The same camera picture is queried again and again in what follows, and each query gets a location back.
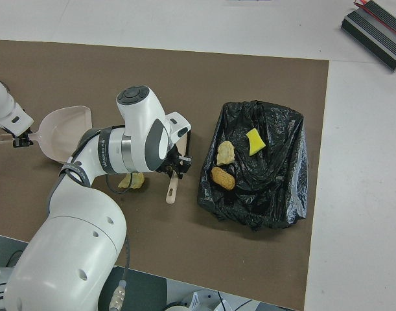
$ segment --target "pale yellow food piece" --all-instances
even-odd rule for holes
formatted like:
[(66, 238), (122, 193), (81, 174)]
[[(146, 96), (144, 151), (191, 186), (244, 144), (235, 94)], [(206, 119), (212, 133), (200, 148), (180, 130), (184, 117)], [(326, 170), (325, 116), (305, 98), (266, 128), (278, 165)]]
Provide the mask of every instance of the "pale yellow food piece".
[(253, 156), (266, 146), (256, 128), (250, 130), (246, 135), (250, 140), (250, 156)]
[(216, 165), (230, 164), (235, 161), (234, 146), (230, 141), (224, 141), (218, 146)]
[(226, 190), (232, 190), (235, 187), (235, 178), (231, 174), (228, 174), (219, 167), (214, 167), (211, 170), (211, 178), (214, 183), (217, 183)]
[(145, 182), (145, 175), (143, 173), (131, 173), (131, 174), (126, 174), (126, 177), (119, 183), (119, 188), (128, 188), (130, 184), (130, 180), (132, 180), (132, 184), (130, 185), (130, 188), (132, 189), (138, 189), (141, 187), (141, 185)]

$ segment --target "black plastic bag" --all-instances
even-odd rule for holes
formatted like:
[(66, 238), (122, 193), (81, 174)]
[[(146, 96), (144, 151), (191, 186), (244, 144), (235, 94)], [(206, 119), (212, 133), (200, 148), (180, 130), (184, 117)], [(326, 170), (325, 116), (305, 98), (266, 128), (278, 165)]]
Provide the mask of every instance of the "black plastic bag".
[[(250, 157), (246, 134), (253, 128), (266, 147)], [(221, 166), (235, 178), (231, 191), (211, 179), (218, 146), (224, 141), (235, 147), (235, 162)], [(202, 167), (198, 204), (219, 220), (232, 219), (254, 231), (286, 228), (305, 218), (307, 149), (302, 114), (258, 100), (224, 104)]]

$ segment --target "white table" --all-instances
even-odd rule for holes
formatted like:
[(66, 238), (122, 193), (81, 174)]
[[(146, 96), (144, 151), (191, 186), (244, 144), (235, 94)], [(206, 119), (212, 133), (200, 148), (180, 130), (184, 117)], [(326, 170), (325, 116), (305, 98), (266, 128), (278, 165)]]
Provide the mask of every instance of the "white table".
[[(396, 0), (377, 1), (396, 15)], [(305, 310), (396, 310), (396, 73), (343, 1), (0, 0), (0, 40), (330, 60)]]

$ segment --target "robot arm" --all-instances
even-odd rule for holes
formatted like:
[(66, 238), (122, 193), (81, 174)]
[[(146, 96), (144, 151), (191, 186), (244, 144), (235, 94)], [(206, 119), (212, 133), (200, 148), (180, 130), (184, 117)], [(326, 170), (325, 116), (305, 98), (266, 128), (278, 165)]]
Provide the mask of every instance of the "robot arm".
[(180, 114), (165, 115), (146, 86), (121, 92), (117, 106), (125, 126), (88, 131), (63, 166), (48, 199), (49, 216), (7, 283), (6, 310), (97, 309), (124, 244), (126, 221), (110, 197), (91, 188), (93, 180), (157, 170), (191, 129)]
[(34, 121), (0, 83), (0, 128), (14, 137), (24, 134)]

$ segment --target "yellow sponge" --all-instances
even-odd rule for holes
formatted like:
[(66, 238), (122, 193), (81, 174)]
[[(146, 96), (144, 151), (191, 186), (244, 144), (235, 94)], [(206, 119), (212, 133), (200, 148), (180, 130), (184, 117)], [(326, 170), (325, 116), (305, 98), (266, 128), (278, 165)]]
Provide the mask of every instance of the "yellow sponge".
[(266, 146), (256, 128), (250, 130), (246, 135), (250, 140), (250, 156), (253, 156)]

